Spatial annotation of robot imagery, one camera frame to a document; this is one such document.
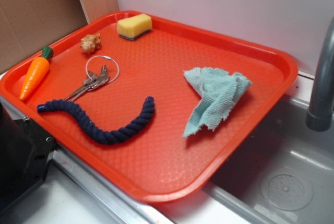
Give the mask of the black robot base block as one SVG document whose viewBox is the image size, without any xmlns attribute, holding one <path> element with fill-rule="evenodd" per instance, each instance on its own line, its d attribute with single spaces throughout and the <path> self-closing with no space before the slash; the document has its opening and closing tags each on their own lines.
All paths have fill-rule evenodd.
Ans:
<svg viewBox="0 0 334 224">
<path fill-rule="evenodd" d="M 14 120 L 1 105 L 1 214 L 45 182 L 54 147 L 38 123 Z"/>
</svg>

